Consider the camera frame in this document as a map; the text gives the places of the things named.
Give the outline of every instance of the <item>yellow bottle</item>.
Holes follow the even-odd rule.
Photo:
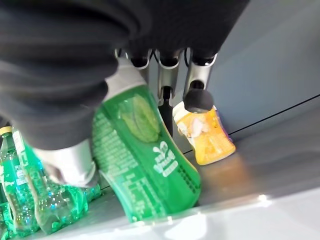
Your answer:
[[[192,113],[185,110],[182,101],[173,108],[172,114],[178,132],[193,146],[199,165],[214,163],[235,152],[236,147],[222,128],[216,107],[206,113]]]

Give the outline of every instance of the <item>bottle cap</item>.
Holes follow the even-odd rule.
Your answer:
[[[146,81],[140,72],[125,58],[118,58],[118,69],[116,73],[106,79],[108,93],[103,102],[132,88],[146,85]]]
[[[184,116],[190,114],[191,112],[185,109],[185,104],[183,101],[179,102],[172,111],[172,116],[175,123],[178,123]]]
[[[0,128],[0,135],[6,134],[6,133],[11,133],[12,132],[12,127],[11,126],[5,126]]]

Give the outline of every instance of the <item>white shelf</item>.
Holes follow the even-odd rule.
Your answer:
[[[110,188],[86,217],[44,240],[318,240],[320,108],[236,143],[207,166],[198,207],[157,222],[129,224]],[[193,153],[186,157],[195,162]]]

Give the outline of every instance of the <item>bottle neck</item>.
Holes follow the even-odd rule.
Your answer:
[[[2,137],[2,146],[0,151],[3,152],[14,152],[16,150],[14,138],[12,132],[6,132],[1,135]]]

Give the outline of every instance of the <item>gray wall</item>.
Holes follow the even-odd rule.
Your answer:
[[[218,53],[208,87],[228,133],[320,93],[319,23],[319,0],[251,0]],[[175,104],[181,101],[186,74],[181,62]],[[154,60],[150,76],[155,93]],[[232,137],[244,138],[316,106],[320,101]],[[174,139],[182,152],[191,149],[176,132]]]

